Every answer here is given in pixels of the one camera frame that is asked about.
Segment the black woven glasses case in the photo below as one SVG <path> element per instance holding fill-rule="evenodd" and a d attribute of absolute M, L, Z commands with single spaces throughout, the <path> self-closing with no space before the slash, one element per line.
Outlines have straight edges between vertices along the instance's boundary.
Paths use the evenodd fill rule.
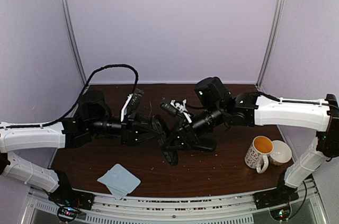
<path fill-rule="evenodd" d="M 151 118 L 152 127 L 158 132 L 157 142 L 160 146 L 160 149 L 165 157 L 165 160 L 171 165 L 176 166 L 179 162 L 179 157 L 176 150 L 165 151 L 162 150 L 164 143 L 167 140 L 167 137 L 170 135 L 170 130 L 164 121 L 164 119 L 159 115 L 153 115 Z"/>

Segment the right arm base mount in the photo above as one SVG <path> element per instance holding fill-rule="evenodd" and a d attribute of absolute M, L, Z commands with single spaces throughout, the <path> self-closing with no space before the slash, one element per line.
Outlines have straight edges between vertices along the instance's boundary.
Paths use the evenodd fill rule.
<path fill-rule="evenodd" d="M 279 185 L 275 189 L 254 193 L 253 199 L 256 208 L 258 210 L 269 208 L 270 216 L 279 223 L 290 221 L 302 209 L 307 198 L 307 185 L 305 181 L 302 183 L 304 185 L 305 195 L 297 210 L 293 211 L 291 206 L 292 201 L 299 199 L 297 188 L 291 188 L 285 185 Z"/>

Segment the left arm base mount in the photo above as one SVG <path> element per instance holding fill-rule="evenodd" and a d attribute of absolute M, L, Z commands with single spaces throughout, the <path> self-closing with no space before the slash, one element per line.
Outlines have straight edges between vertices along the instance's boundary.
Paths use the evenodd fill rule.
<path fill-rule="evenodd" d="M 55 171 L 58 176 L 58 188 L 54 192 L 46 192 L 48 199 L 57 207 L 57 218 L 63 223 L 74 221 L 81 210 L 91 210 L 95 195 L 89 192 L 74 190 L 67 175 Z"/>

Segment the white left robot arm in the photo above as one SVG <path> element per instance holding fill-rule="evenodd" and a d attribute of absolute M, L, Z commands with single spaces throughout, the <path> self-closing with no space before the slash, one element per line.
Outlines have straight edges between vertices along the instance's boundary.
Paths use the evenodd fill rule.
<path fill-rule="evenodd" d="M 74 117 L 46 124 L 1 123 L 1 175 L 9 176 L 55 194 L 65 205 L 76 201 L 67 175 L 40 167 L 15 154 L 16 150 L 34 148 L 78 148 L 92 141 L 94 135 L 119 137 L 123 145 L 134 146 L 159 135 L 152 119 L 137 113 L 143 96 L 137 89 L 130 94 L 118 117 L 113 116 L 98 90 L 81 95 Z"/>

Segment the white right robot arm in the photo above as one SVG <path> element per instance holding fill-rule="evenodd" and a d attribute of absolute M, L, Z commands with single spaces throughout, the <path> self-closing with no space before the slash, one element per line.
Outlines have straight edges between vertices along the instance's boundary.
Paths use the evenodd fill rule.
<path fill-rule="evenodd" d="M 228 126 L 282 125 L 316 130 L 314 140 L 301 157 L 282 174 L 272 191 L 275 203 L 283 203 L 303 180 L 323 162 L 338 157 L 338 103 L 335 95 L 325 99 L 295 100 L 277 98 L 262 92 L 232 97 L 218 77 L 208 77 L 195 85 L 204 111 L 186 116 L 162 144 L 163 151 L 197 149 L 213 151 L 216 142 L 200 137 L 220 124 Z"/>

